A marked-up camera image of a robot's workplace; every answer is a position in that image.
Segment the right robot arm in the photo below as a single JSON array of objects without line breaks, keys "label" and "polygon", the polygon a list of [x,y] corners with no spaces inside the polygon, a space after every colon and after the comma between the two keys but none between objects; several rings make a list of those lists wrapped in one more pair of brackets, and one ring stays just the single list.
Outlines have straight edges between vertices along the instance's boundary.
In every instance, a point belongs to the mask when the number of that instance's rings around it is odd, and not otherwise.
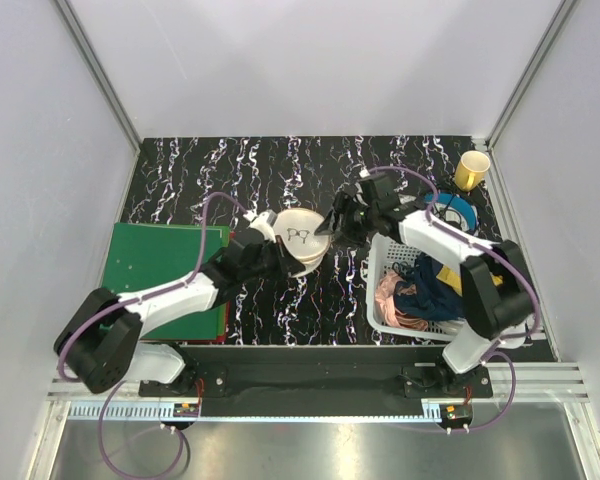
[{"label": "right robot arm", "polygon": [[445,365],[434,371],[434,384],[456,396],[470,383],[469,371],[487,360],[498,344],[524,342],[528,319],[538,310],[519,246],[471,236],[436,218],[430,206],[404,203],[388,175],[360,179],[356,191],[336,194],[319,236],[362,246],[374,233],[427,254],[460,276],[465,325],[444,348]]}]

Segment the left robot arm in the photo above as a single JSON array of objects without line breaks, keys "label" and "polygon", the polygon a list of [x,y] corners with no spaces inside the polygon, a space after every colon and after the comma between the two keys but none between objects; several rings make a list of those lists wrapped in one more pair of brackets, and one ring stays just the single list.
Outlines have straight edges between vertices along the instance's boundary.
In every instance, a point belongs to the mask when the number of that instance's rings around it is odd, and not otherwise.
[{"label": "left robot arm", "polygon": [[144,343],[142,337],[227,303],[253,279],[292,277],[304,270],[281,236],[248,228],[211,257],[201,256],[192,272],[176,280],[128,295],[95,289],[54,343],[58,374],[93,394],[138,381],[157,394],[186,395],[199,385],[198,362],[174,343]]}]

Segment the white mesh laundry bag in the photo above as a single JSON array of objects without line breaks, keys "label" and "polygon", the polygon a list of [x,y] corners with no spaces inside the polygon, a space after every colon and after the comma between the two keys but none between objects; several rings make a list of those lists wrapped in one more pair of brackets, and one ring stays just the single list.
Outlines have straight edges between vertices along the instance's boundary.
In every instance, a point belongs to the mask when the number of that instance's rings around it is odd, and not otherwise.
[{"label": "white mesh laundry bag", "polygon": [[290,208],[277,214],[273,229],[280,236],[289,253],[304,266],[294,274],[306,276],[318,268],[331,245],[329,235],[316,235],[316,229],[325,218],[309,209]]}]

